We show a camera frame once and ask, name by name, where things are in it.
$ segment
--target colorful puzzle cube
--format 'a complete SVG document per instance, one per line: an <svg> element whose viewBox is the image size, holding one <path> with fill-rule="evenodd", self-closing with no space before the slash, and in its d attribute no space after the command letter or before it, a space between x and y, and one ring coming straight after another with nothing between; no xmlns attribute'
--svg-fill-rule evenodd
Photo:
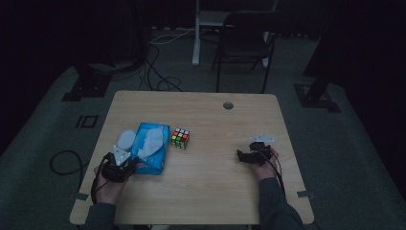
<svg viewBox="0 0 406 230"><path fill-rule="evenodd" d="M173 147L177 147L181 150L186 149L186 145L189 142L190 133L180 127L177 127L170 137L170 143Z"/></svg>

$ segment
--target blue plastic packaging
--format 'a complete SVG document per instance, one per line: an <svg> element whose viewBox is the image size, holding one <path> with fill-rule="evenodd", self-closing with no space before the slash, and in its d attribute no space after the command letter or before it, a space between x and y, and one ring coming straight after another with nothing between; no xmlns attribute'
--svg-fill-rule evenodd
<svg viewBox="0 0 406 230"><path fill-rule="evenodd" d="M135 170L137 174L161 174L164 170L165 158L167 155L167 146L169 143L169 126L152 123L140 123L137 130L137 136L131 148L131 157L138 156L139 149L142 149L147 137L147 131L153 128L161 128L163 132L163 144L161 148L155 151L147 160L139 158L139 163Z"/></svg>

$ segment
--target wooden table top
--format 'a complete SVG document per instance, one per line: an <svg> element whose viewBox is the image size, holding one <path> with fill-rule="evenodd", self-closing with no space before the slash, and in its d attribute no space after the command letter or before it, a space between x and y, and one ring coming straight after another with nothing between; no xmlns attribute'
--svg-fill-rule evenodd
<svg viewBox="0 0 406 230"><path fill-rule="evenodd" d="M230 102L233 109L225 109ZM186 150L168 146L161 175L134 174L116 212L117 224L258 224L259 186L237 150L249 152L250 138L276 139L288 203L311 223L305 185L284 124L278 100L266 94L140 92L116 93L80 192L90 194L93 169L112 151L120 134L141 122L191 132ZM92 201L76 200L70 220L84 224Z"/></svg>

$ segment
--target black metal base plate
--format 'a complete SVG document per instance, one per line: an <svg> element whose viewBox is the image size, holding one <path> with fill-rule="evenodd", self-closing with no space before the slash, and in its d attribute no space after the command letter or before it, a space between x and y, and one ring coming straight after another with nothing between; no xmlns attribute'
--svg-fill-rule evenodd
<svg viewBox="0 0 406 230"><path fill-rule="evenodd" d="M296 93L298 94L299 100L302 107L316 107L316 108L326 108L328 112L331 113L341 113L338 104L331 100L328 92L325 92L319 101L308 100L306 94L310 89L309 84L293 84L295 86Z"/></svg>
<svg viewBox="0 0 406 230"><path fill-rule="evenodd" d="M82 97L84 98L102 98L110 83L111 76L99 75L97 81L91 87L83 87L80 77L75 82L71 92L65 93L63 102L79 102Z"/></svg>

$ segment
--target gray sleeve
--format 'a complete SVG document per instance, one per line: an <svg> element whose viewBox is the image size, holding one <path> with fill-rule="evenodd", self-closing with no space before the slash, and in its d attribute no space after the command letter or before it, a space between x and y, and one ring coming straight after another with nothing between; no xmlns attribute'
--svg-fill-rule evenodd
<svg viewBox="0 0 406 230"><path fill-rule="evenodd" d="M303 229L301 217L287 203L274 177L259 182L259 222L262 230Z"/></svg>
<svg viewBox="0 0 406 230"><path fill-rule="evenodd" d="M89 209L86 222L81 226L81 230L112 230L114 227L114 217L116 216L116 206L108 203L97 203Z"/></svg>

